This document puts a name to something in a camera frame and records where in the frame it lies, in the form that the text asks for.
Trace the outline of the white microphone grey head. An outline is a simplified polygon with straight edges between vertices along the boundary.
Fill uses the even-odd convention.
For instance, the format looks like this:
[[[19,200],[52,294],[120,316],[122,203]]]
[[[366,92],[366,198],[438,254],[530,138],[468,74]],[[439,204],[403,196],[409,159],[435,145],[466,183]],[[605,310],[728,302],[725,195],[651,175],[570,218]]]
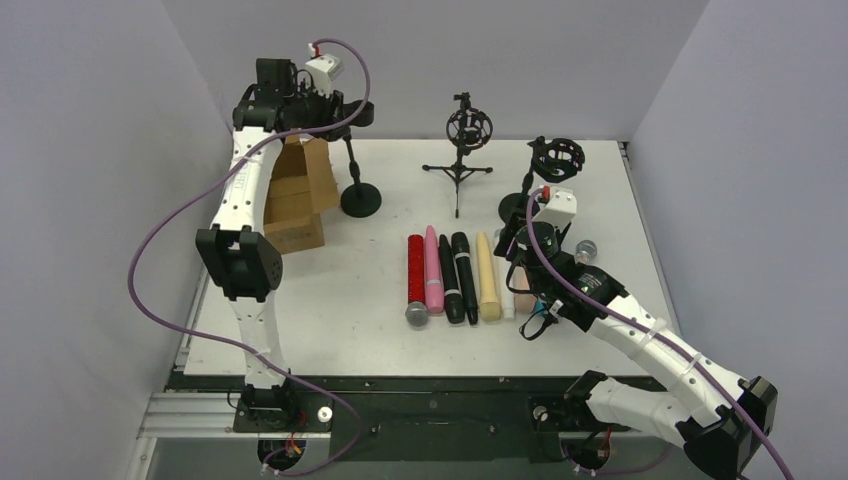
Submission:
[[[509,290],[510,282],[507,280],[511,262],[502,256],[496,255],[493,255],[493,260],[497,270],[497,287],[502,310],[501,318],[504,321],[513,321],[516,313],[514,293]]]

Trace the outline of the peach pink microphone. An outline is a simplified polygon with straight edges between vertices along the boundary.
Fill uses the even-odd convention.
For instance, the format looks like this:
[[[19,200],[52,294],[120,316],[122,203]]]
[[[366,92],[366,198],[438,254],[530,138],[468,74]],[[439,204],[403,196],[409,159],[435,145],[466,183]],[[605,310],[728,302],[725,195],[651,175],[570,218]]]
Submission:
[[[517,313],[531,314],[536,306],[536,297],[530,292],[527,276],[522,267],[516,266],[511,278],[514,290],[514,307]]]

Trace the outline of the cream white microphone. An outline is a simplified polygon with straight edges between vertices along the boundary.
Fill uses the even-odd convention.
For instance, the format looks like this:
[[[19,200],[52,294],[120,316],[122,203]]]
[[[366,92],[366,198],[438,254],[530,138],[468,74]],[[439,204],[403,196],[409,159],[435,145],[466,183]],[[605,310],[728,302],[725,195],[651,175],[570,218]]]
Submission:
[[[502,307],[495,283],[490,244],[485,232],[479,231],[476,234],[475,246],[480,288],[479,312],[485,322],[496,322],[501,318]]]

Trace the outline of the silver glitter microphone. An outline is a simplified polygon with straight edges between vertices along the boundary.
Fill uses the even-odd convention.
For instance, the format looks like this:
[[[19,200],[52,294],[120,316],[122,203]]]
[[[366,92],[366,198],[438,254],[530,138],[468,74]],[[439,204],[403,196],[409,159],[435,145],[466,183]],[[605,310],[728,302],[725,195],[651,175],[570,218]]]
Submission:
[[[575,246],[574,260],[578,264],[591,264],[598,255],[598,248],[594,241],[581,240]]]

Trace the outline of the brown cardboard box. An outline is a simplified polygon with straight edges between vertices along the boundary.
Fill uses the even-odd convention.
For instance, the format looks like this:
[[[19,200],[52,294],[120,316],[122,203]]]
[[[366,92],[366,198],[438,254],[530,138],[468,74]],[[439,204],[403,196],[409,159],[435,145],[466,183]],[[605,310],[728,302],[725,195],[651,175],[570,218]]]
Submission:
[[[290,136],[277,157],[264,213],[264,236],[281,254],[325,244],[321,214],[340,204],[329,144]]]

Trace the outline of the shock mount stand round base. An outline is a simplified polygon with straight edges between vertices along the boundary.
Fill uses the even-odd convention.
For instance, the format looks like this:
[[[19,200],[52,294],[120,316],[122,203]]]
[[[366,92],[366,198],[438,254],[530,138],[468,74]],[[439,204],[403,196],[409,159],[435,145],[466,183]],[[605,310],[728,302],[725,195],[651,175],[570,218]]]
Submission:
[[[557,184],[576,176],[586,161],[582,146],[571,139],[554,138],[548,141],[544,136],[538,136],[527,145],[531,148],[531,158],[528,171],[522,179],[521,190],[506,195],[498,206],[499,217],[504,223],[510,221],[517,209],[524,211],[536,176]]]

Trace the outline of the clip mic stand round base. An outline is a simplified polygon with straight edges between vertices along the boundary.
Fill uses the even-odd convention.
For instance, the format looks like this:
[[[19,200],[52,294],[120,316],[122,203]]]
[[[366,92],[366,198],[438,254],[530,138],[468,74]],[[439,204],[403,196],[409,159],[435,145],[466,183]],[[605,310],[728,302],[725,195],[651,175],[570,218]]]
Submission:
[[[340,206],[345,214],[354,218],[365,218],[373,215],[381,206],[382,197],[377,187],[370,183],[361,181],[359,164],[355,159],[352,145],[352,127],[368,127],[374,121],[374,105],[370,101],[355,100],[346,103],[341,95],[337,95],[331,105],[330,123],[337,123],[359,108],[364,107],[360,114],[349,124],[323,133],[320,137],[328,142],[343,140],[348,154],[348,167],[353,184],[348,186],[341,194]]]

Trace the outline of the red glitter microphone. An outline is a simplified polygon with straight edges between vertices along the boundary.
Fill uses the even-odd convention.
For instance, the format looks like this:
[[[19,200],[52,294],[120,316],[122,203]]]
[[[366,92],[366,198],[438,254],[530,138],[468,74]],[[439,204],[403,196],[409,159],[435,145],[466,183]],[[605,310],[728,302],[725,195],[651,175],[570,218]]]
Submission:
[[[405,318],[416,329],[423,328],[429,314],[425,304],[424,238],[412,234],[407,239],[407,307]]]

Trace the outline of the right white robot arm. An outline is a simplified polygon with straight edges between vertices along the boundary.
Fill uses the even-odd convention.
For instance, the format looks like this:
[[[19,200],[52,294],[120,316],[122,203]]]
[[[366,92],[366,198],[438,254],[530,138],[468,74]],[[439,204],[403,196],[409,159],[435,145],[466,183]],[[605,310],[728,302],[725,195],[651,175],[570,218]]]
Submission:
[[[522,268],[549,322],[565,320],[624,354],[662,391],[628,386],[588,371],[567,395],[597,422],[628,427],[682,449],[713,479],[736,479],[765,449],[786,479],[787,463],[769,440],[778,391],[762,376],[746,379],[687,344],[604,270],[561,248],[570,221],[514,213],[495,254]]]

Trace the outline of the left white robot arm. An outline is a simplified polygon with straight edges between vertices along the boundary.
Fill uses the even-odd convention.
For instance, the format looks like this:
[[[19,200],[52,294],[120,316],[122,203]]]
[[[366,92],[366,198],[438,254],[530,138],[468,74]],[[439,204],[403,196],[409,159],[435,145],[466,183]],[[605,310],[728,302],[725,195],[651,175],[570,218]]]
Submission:
[[[264,215],[272,173],[287,140],[302,134],[336,139],[350,115],[373,117],[366,101],[348,104],[333,86],[341,59],[315,54],[302,68],[288,59],[260,58],[256,80],[232,113],[233,158],[221,204],[195,245],[229,301],[245,352],[245,383],[253,391],[281,391],[287,382],[275,312],[283,277],[281,253],[266,237]]]

